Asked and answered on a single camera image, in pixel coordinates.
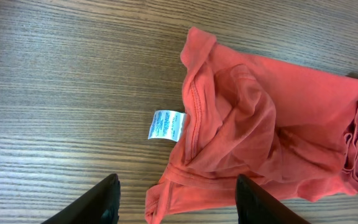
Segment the red printed t-shirt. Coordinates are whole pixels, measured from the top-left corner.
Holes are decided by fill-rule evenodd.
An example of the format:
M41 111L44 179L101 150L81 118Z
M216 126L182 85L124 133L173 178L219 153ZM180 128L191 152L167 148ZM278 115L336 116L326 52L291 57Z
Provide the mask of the red printed t-shirt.
M358 194L358 79L236 52L188 31L183 133L145 219L232 206L239 175L279 200Z

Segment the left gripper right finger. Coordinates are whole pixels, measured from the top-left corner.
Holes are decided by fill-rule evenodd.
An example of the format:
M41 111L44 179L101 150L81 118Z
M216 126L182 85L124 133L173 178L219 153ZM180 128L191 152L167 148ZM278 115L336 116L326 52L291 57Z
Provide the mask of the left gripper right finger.
M310 224L245 175L236 183L239 224Z

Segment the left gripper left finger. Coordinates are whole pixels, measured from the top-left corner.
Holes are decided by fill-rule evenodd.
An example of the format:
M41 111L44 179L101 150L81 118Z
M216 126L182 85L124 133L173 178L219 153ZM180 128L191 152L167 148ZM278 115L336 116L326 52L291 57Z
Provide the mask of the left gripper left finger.
M117 224L120 198L119 178L110 174L43 224Z

